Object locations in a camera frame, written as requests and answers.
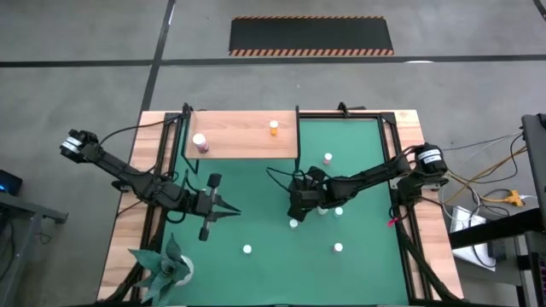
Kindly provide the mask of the green table mat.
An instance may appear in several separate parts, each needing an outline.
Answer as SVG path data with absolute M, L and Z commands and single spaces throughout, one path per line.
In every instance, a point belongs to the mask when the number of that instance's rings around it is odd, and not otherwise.
M 196 188 L 212 173 L 219 194 L 240 209 L 198 238 L 202 219 L 170 215 L 165 235 L 174 237 L 195 266 L 191 280 L 174 290 L 170 305 L 406 304 L 408 294 L 397 232 L 389 228 L 389 187 L 360 192 L 343 214 L 311 211 L 289 226 L 291 159 L 210 159 L 197 174 L 179 159 L 176 170 Z M 334 243 L 343 245 L 334 252 Z M 245 254 L 242 248 L 253 250 Z

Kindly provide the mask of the yellow power splitter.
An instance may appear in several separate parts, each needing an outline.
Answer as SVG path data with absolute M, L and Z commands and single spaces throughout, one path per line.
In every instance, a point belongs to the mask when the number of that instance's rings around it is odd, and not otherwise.
M 512 206 L 524 206 L 526 203 L 522 200 L 519 192 L 517 190 L 509 190 L 508 195 L 503 199 L 503 201 Z

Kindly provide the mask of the grey metal desk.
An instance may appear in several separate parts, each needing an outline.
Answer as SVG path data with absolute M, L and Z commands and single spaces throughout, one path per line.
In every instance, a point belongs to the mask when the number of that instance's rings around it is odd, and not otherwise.
M 0 307 L 13 307 L 31 244 L 40 233 L 42 220 L 49 218 L 64 224 L 67 217 L 65 212 L 0 193 L 0 241 L 8 235 L 5 251 L 10 251 L 6 264 L 1 264 L 3 252 L 0 252 Z

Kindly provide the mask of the wooden shelf black frame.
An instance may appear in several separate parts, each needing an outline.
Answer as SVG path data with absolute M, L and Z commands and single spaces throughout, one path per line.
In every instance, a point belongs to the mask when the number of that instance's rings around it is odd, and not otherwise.
M 278 134 L 270 134 L 269 122 L 279 123 Z M 300 110 L 292 111 L 210 111 L 183 106 L 181 156 L 197 174 L 203 159 L 293 159 L 299 169 Z M 192 143 L 196 133 L 209 144 L 207 153 L 199 153 Z

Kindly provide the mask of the black side desk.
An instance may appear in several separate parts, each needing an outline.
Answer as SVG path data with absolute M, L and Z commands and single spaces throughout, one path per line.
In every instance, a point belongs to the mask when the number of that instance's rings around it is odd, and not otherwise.
M 546 217 L 531 209 L 449 234 L 452 249 L 478 245 L 490 240 L 522 235 L 527 231 L 546 231 Z

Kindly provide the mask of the grey computer case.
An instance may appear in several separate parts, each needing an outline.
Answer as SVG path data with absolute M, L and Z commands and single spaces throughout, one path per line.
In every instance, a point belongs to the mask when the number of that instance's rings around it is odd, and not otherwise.
M 546 207 L 546 113 L 521 117 L 531 173 L 539 205 Z

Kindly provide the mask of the black device blue light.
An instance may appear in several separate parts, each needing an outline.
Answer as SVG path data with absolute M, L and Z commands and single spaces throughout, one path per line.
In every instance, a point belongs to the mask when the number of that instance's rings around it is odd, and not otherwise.
M 0 170 L 0 193 L 17 196 L 20 193 L 23 180 L 7 171 Z

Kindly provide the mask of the black hazard-striped floor mat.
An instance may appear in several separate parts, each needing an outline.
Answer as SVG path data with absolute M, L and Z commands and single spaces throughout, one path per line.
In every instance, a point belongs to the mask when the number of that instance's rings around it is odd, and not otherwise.
M 380 15 L 236 16 L 229 55 L 246 57 L 389 56 L 392 39 Z

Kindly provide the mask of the black rig frame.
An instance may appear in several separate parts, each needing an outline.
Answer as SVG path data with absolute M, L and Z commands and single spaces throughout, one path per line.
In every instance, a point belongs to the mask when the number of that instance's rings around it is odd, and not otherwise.
M 133 145 L 131 164 L 137 168 L 156 165 L 160 171 L 172 171 L 175 163 L 181 158 L 179 145 L 183 131 L 183 121 L 177 119 L 179 111 L 144 111 L 140 115 L 136 130 L 136 139 Z M 389 158 L 396 151 L 409 146 L 415 141 L 413 135 L 421 136 L 421 127 L 415 110 L 357 110 L 351 113 L 354 116 L 378 115 L 380 117 L 380 131 L 386 133 L 386 154 Z M 119 209 L 125 210 L 124 215 L 117 217 L 113 227 L 113 234 L 107 253 L 105 269 L 102 274 L 99 290 L 96 295 L 98 301 L 112 297 L 126 279 L 136 281 L 143 277 L 143 270 L 137 269 L 132 273 L 134 261 L 130 259 L 124 247 L 148 246 L 150 243 L 158 245 L 163 240 L 165 227 L 165 213 L 157 208 L 150 208 L 139 204 L 132 209 L 128 207 L 136 197 L 128 192 L 120 196 Z M 462 296 L 459 278 L 456 276 L 455 263 L 452 256 L 440 256 L 447 249 L 447 234 L 434 234 L 438 225 L 428 228 L 419 227 L 419 222 L 430 221 L 439 217 L 439 211 L 433 208 L 433 203 L 427 201 L 424 209 L 411 209 L 409 221 L 404 223 L 404 230 L 416 244 L 416 248 L 426 260 L 447 260 L 450 262 L 445 273 L 440 272 L 438 278 L 443 281 L 447 289 L 458 296 Z M 431 306 L 443 301 L 427 278 L 424 271 L 408 252 L 402 253 L 403 260 L 409 265 L 410 285 L 409 301 L 412 305 Z

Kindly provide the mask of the large red medicine bottle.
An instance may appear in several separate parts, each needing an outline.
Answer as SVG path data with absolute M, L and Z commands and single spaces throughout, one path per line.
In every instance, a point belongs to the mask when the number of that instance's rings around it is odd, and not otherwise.
M 196 133 L 192 137 L 192 143 L 200 154 L 206 154 L 209 150 L 209 144 L 206 137 L 201 133 Z

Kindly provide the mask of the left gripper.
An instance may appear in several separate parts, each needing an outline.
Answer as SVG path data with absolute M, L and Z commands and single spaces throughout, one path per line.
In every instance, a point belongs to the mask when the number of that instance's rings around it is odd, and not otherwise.
M 199 233 L 199 240 L 201 241 L 208 240 L 211 223 L 217 222 L 217 220 L 220 218 L 241 215 L 239 209 L 225 202 L 222 196 L 220 194 L 217 194 L 221 177 L 222 176 L 218 173 L 212 173 L 209 176 L 207 186 L 211 189 L 210 194 L 207 194 L 206 191 L 203 190 L 197 190 L 189 183 L 189 180 L 186 180 L 186 185 L 196 194 L 194 204 L 191 208 L 191 212 L 196 216 L 204 218 Z M 214 205 L 220 206 L 229 211 L 214 211 Z

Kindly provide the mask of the teal leafy plant white pot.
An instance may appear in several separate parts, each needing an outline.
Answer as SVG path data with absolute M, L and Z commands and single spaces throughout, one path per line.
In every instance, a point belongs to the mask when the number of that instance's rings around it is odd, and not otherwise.
M 153 300 L 155 307 L 166 307 L 174 288 L 193 277 L 193 262 L 182 254 L 174 234 L 171 234 L 162 253 L 135 249 L 129 249 L 129 253 L 138 264 L 150 271 L 147 278 L 135 284 L 136 287 L 147 288 L 142 303 Z

